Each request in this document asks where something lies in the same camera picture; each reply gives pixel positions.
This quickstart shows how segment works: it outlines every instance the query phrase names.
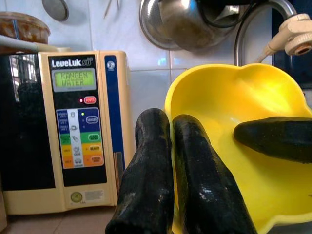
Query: orange button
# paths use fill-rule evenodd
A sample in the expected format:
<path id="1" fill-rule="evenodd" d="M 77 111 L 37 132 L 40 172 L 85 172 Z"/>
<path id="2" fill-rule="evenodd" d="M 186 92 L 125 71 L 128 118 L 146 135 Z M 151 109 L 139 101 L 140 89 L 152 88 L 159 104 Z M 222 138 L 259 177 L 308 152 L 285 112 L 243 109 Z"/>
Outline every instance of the orange button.
<path id="1" fill-rule="evenodd" d="M 83 102 L 86 104 L 94 104 L 96 103 L 96 101 L 97 101 L 97 98 L 95 96 L 86 96 L 83 99 Z"/>

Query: cream colored appliance casing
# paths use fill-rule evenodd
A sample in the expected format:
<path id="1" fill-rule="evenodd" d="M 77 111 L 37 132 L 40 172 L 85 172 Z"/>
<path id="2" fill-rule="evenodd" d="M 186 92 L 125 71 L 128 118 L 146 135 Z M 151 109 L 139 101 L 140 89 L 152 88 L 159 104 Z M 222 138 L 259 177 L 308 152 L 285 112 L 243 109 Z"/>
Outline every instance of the cream colored appliance casing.
<path id="1" fill-rule="evenodd" d="M 78 58 L 78 56 L 80 56 L 79 58 L 87 58 L 87 64 L 84 59 L 75 59 Z M 130 113 L 126 54 L 122 51 L 44 52 L 38 53 L 38 60 L 55 187 L 48 189 L 4 191 L 7 213 L 9 215 L 54 213 L 88 206 L 116 205 L 122 170 L 129 164 L 135 151 Z M 73 73 L 73 75 L 75 76 L 76 74 L 79 76 L 80 67 L 77 68 L 77 65 L 82 65 L 83 67 L 89 64 L 94 65 L 94 69 L 91 70 L 94 71 L 93 76 L 95 75 L 96 77 L 96 91 L 98 93 L 96 100 L 94 100 L 92 96 L 87 97 L 87 99 L 86 97 L 81 97 L 75 100 L 69 100 L 69 102 L 76 101 L 76 103 L 69 105 L 68 108 L 62 108 L 63 110 L 61 111 L 58 110 L 55 105 L 56 102 L 61 101 L 56 100 L 56 98 L 58 98 L 57 95 L 60 95 L 62 92 L 67 92 L 68 96 L 70 96 L 75 94 L 75 92 L 80 92 L 79 89 L 70 90 L 71 87 L 69 86 L 71 84 L 69 84 L 69 86 L 66 86 L 66 83 L 61 84 L 61 76 L 71 71 L 77 71 L 77 73 Z M 88 70 L 90 76 L 86 78 L 85 83 L 90 87 L 92 85 L 95 87 L 94 83 L 91 85 L 93 82 L 91 79 L 91 70 Z M 114 78 L 117 79 L 115 81 L 117 88 L 114 86 L 114 81 L 109 80 Z M 82 134 L 81 139 L 77 139 L 77 137 L 72 136 L 71 133 L 67 138 L 67 140 L 70 139 L 71 144 L 69 143 L 67 146 L 64 145 L 65 138 L 62 138 L 60 130 L 63 121 L 61 118 L 68 114 L 68 116 L 65 117 L 67 120 L 64 120 L 64 123 L 70 122 L 70 114 L 72 114 L 73 119 L 74 114 L 83 115 L 84 112 L 88 112 L 90 106 L 93 106 L 92 103 L 94 101 L 96 101 L 98 106 L 94 107 L 92 111 L 98 109 L 98 115 L 96 117 L 87 117 L 82 121 L 86 120 L 88 123 L 95 123 L 97 122 L 97 117 L 99 117 L 97 123 L 100 124 L 102 147 L 99 143 L 95 146 L 86 144 L 87 146 L 84 148 Z M 120 124 L 118 124 L 118 118 L 112 119 L 116 118 L 118 113 L 120 114 Z M 80 131 L 82 131 L 82 127 L 84 128 L 82 122 L 80 122 Z M 73 126 L 70 126 L 70 128 L 72 130 L 76 129 L 76 127 Z M 120 135 L 114 132 L 115 129 L 121 131 Z M 116 141 L 118 141 L 118 137 L 121 135 L 122 142 L 114 142 L 116 139 Z M 97 138 L 98 136 L 93 134 L 87 137 L 93 140 L 93 137 Z M 73 155 L 73 153 L 76 153 L 76 151 L 74 152 L 73 150 L 75 140 L 81 141 L 80 145 L 82 145 L 82 149 L 80 149 L 81 152 L 79 151 L 79 153 L 84 154 L 84 152 L 82 152 L 84 150 L 95 149 L 99 152 L 98 156 L 90 157 L 89 159 L 85 159 L 81 156 L 81 158 L 78 158 L 76 161 L 78 163 L 76 163 L 76 156 Z M 121 144 L 123 152 L 115 152 L 114 144 L 119 144 L 119 146 Z M 90 167 L 85 166 L 88 164 L 88 160 L 94 160 L 94 162 L 88 162 L 91 165 Z M 106 175 L 105 173 L 99 173 L 99 170 L 97 170 L 96 178 L 98 179 L 98 177 L 106 176 L 106 182 L 95 184 L 88 184 L 88 182 L 86 182 L 86 184 L 73 186 L 66 186 L 66 184 L 64 184 L 66 182 L 65 174 L 74 173 L 75 170 L 81 171 L 77 177 L 81 178 L 83 181 L 84 179 L 87 180 L 88 173 L 91 173 L 93 169 L 98 169 L 103 165 L 103 163 L 101 163 L 102 160 L 104 160 L 104 171 Z M 67 176 L 69 184 L 79 184 L 75 182 L 75 178 L 75 174 Z"/>

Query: yellow plastic bowl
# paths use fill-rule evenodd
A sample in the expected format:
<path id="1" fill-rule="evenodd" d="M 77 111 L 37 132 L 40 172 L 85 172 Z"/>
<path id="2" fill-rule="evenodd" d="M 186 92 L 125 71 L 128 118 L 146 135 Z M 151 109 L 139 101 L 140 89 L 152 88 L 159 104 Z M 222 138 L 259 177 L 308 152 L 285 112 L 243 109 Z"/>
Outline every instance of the yellow plastic bowl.
<path id="1" fill-rule="evenodd" d="M 170 121 L 189 114 L 203 124 L 233 173 L 259 234 L 274 225 L 312 221 L 312 164 L 268 157 L 233 138 L 241 122 L 312 117 L 300 87 L 288 74 L 264 64 L 198 66 L 172 83 L 165 112 Z M 175 215 L 175 234 L 182 233 L 180 226 Z"/>

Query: kitchen counter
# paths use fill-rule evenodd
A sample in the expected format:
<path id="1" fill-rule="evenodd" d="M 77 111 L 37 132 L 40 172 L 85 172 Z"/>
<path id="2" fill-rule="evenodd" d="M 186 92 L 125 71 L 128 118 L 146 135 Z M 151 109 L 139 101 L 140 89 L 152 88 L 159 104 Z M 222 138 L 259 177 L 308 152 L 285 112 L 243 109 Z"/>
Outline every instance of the kitchen counter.
<path id="1" fill-rule="evenodd" d="M 8 218 L 2 234 L 104 234 L 114 207 L 91 207 L 57 214 L 18 215 Z M 269 234 L 309 234 L 312 222 L 273 228 Z"/>

